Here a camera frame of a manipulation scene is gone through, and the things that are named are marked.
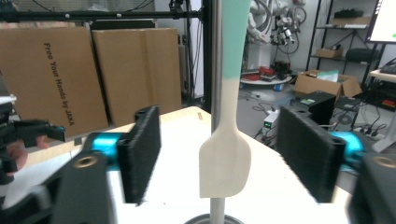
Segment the shelf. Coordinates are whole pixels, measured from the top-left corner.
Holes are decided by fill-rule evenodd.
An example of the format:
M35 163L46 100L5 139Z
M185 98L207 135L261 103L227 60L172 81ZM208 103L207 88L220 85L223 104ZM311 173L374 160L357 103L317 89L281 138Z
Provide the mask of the shelf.
M311 58L334 60L334 61L341 61L341 62L348 62L348 63L360 63L360 64L369 64L369 63L374 63L374 62L378 61L378 59L374 59L374 60L372 60L370 62L353 62L353 61L348 61L345 57L325 58L325 57L319 57L317 55L311 55L310 57Z
M368 27L366 26L364 28L349 28L349 27L319 26L319 27L316 27L315 29L318 29L318 30L367 30Z
M245 84L252 84L252 85L276 85L276 84L282 84L282 83L289 82L290 80L291 80L291 77L286 77L283 80L276 79L271 82L262 81L262 80L251 81L251 80L246 80L246 79L241 79L241 82L245 83Z

